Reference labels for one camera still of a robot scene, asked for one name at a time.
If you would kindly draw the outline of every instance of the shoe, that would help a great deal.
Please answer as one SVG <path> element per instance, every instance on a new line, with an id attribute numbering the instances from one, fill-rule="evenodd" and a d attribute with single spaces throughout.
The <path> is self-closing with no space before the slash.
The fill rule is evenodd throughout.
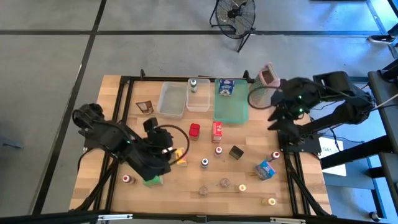
<path id="1" fill-rule="evenodd" d="M 383 44 L 391 44 L 395 39 L 395 37 L 391 37 L 390 35 L 373 35 L 368 37 L 370 42 Z"/>

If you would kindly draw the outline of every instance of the green plastic container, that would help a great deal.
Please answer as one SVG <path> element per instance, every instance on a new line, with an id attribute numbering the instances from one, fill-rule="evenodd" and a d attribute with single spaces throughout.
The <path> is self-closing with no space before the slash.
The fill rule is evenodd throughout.
<path id="1" fill-rule="evenodd" d="M 220 79 L 215 80 L 214 120 L 223 123 L 243 124 L 248 116 L 249 88 L 246 80 L 235 80 L 231 96 L 218 94 Z"/>

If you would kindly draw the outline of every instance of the green object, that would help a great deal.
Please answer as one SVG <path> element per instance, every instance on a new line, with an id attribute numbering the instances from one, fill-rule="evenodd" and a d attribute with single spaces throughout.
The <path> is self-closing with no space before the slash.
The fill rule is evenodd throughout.
<path id="1" fill-rule="evenodd" d="M 144 181 L 144 185 L 147 187 L 152 187 L 155 185 L 163 185 L 163 178 L 155 176 L 152 180 Z"/>
<path id="2" fill-rule="evenodd" d="M 234 91 L 230 96 L 218 94 L 220 79 L 215 80 L 214 120 L 223 123 L 243 124 L 249 119 L 246 80 L 235 80 Z"/>

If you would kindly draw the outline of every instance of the fan grille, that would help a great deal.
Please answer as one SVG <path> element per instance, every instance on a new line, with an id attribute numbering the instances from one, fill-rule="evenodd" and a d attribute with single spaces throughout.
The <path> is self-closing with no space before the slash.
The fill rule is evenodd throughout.
<path id="1" fill-rule="evenodd" d="M 228 12 L 238 10 L 239 15 L 230 18 Z M 216 20 L 222 33 L 232 39 L 242 39 L 253 27 L 256 19 L 254 0 L 219 0 L 216 8 Z"/>

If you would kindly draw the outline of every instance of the fan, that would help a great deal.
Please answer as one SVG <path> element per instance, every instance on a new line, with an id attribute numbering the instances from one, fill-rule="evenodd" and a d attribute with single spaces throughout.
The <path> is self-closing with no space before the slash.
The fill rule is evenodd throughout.
<path id="1" fill-rule="evenodd" d="M 227 37 L 242 39 L 238 48 L 239 53 L 255 29 L 253 28 L 256 19 L 255 10 L 254 0 L 217 0 L 209 22 L 212 27 L 219 27 Z M 211 23 L 214 13 L 216 13 L 217 25 Z"/>

